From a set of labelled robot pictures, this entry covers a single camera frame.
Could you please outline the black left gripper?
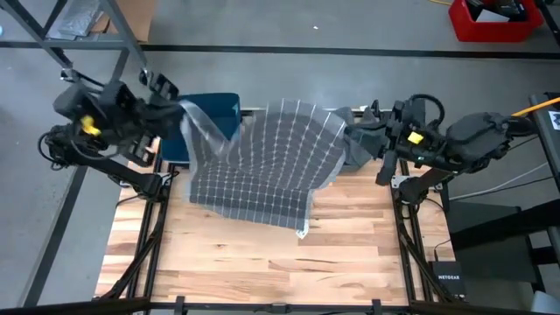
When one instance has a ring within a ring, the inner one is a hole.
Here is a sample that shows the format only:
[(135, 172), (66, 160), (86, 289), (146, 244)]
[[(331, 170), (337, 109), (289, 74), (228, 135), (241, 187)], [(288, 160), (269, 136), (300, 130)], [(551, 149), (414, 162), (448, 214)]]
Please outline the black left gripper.
[(179, 89), (161, 73), (146, 86), (150, 98), (134, 96), (120, 80), (112, 80), (101, 91), (101, 111), (107, 128), (101, 136), (118, 152), (139, 166), (151, 165), (155, 154), (149, 151), (157, 137), (165, 138), (184, 116), (178, 102)]

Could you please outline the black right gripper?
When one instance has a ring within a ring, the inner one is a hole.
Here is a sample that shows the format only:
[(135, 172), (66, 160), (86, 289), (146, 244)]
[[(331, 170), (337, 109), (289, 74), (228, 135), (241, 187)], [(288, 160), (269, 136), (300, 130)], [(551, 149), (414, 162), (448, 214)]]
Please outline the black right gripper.
[[(426, 122), (426, 102), (433, 103), (438, 112), (437, 118), (430, 122)], [(442, 153), (442, 136), (438, 130), (442, 122), (442, 102), (438, 98), (395, 101), (384, 121), (386, 123), (357, 122), (347, 125), (347, 134), (352, 135), (351, 139), (360, 148), (368, 153), (383, 152), (382, 166), (376, 177), (377, 185), (390, 184), (399, 159), (417, 165), (431, 165)]]

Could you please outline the dark grey white-grid towel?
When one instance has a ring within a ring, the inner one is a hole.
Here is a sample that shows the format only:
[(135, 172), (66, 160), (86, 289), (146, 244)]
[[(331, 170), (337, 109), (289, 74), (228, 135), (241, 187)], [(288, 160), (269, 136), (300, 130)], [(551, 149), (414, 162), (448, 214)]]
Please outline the dark grey white-grid towel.
[(345, 162), (345, 120), (317, 104), (282, 99), (226, 137), (194, 102), (180, 104), (190, 156), (185, 200), (305, 238), (313, 194), (332, 183)]

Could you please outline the plain grey towel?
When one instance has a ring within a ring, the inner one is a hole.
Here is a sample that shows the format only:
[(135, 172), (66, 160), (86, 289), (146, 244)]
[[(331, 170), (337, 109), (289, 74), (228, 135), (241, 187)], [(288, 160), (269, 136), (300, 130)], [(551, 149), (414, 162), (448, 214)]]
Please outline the plain grey towel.
[(362, 116), (358, 118), (354, 115), (354, 112), (349, 107), (338, 108), (334, 110), (334, 114), (340, 117), (346, 124), (343, 135), (343, 144), (345, 150), (345, 162), (342, 166), (342, 172), (356, 172), (366, 163), (372, 159), (381, 158), (383, 152), (381, 153), (368, 153), (362, 148), (360, 148), (357, 143), (355, 143), (351, 136), (347, 134), (347, 125), (354, 123), (386, 123), (384, 121), (383, 113), (379, 111), (377, 107), (365, 108), (362, 112)]

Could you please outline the navy blue fabric bin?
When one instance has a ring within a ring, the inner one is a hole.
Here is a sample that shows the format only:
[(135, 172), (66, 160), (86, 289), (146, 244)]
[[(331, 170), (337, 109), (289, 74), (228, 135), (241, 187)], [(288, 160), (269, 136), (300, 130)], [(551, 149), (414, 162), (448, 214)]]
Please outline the navy blue fabric bin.
[[(242, 121), (240, 96), (235, 93), (183, 94), (178, 100), (196, 104), (227, 140), (232, 138)], [(189, 163), (186, 142), (179, 127), (171, 129), (168, 137), (161, 141), (161, 156), (167, 162)]]

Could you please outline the grey metal cart with casters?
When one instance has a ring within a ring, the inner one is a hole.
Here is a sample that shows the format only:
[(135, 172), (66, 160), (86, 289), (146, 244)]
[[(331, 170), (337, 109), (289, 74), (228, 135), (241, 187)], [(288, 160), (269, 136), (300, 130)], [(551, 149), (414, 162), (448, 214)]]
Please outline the grey metal cart with casters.
[(73, 41), (51, 39), (48, 32), (52, 29), (60, 13), (69, 7), (68, 0), (57, 0), (45, 24), (40, 24), (37, 19), (21, 4), (20, 0), (0, 0), (0, 11), (6, 12), (19, 26), (31, 37), (30, 41), (0, 40), (0, 48), (14, 49), (40, 49), (61, 68), (60, 79), (67, 82), (76, 82), (81, 79), (92, 84), (97, 82), (85, 74), (74, 69), (74, 63), (66, 56), (65, 50), (118, 50), (119, 60), (114, 68), (112, 78), (120, 78), (124, 64), (129, 57), (140, 64), (139, 81), (147, 86), (154, 77), (148, 67), (148, 61), (136, 39), (129, 23), (117, 4), (116, 0), (99, 0), (101, 11), (107, 14), (109, 21), (114, 25), (117, 34), (115, 40), (91, 39)]

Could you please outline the brown cardboard box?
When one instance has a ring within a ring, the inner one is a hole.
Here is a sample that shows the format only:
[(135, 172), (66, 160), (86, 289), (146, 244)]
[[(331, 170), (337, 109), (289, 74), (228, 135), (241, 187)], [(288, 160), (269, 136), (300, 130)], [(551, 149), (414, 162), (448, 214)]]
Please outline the brown cardboard box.
[[(116, 3), (136, 39), (140, 42), (147, 42), (157, 0), (116, 0)], [(109, 16), (102, 11), (90, 32), (117, 34), (118, 30)]]

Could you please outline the silver padded bag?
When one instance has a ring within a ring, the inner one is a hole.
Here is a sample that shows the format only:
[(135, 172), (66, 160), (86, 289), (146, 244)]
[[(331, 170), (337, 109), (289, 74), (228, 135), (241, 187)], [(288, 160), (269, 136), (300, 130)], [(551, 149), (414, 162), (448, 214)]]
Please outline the silver padded bag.
[(100, 0), (69, 0), (58, 31), (68, 36), (87, 36), (101, 11)]

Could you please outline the red plastic crate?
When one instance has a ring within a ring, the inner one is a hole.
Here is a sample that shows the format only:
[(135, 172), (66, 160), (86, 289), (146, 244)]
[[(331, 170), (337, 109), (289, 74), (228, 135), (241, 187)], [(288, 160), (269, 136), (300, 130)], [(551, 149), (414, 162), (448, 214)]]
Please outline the red plastic crate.
[(459, 41), (516, 43), (526, 40), (543, 24), (543, 17), (535, 0), (519, 0), (528, 13), (526, 22), (475, 22), (465, 0), (454, 0), (449, 9), (453, 29)]

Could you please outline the black equipment stand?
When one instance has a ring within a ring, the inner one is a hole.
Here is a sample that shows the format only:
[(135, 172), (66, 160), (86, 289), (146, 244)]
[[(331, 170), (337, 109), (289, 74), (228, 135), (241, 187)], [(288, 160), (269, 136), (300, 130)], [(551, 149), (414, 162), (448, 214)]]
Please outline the black equipment stand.
[(541, 165), (489, 167), (450, 199), (451, 243), (465, 275), (531, 283), (533, 307), (560, 313), (560, 100), (528, 113)]

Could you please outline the black electronic device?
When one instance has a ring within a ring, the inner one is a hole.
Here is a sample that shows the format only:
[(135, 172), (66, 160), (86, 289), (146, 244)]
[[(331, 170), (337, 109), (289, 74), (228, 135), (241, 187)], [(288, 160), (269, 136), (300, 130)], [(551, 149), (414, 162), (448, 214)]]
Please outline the black electronic device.
[(519, 0), (465, 0), (475, 22), (526, 22), (528, 13)]

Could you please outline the black aluminium table frame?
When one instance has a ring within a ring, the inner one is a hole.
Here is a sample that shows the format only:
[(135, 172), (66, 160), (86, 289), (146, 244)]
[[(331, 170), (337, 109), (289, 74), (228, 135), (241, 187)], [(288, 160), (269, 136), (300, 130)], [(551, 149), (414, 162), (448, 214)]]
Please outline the black aluminium table frame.
[(162, 241), (127, 296), (226, 306), (404, 306), (426, 282), (399, 243), (379, 163), (342, 172), (313, 197), (306, 237), (285, 227), (231, 220), (184, 198), (187, 170), (171, 182)]

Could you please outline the black Netgear network switch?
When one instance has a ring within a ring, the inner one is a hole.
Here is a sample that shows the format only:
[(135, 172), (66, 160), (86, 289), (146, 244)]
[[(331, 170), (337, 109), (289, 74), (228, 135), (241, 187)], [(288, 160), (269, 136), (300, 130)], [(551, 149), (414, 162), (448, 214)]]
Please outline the black Netgear network switch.
[(466, 287), (459, 262), (433, 261), (430, 267), (441, 284), (460, 300), (466, 299)]

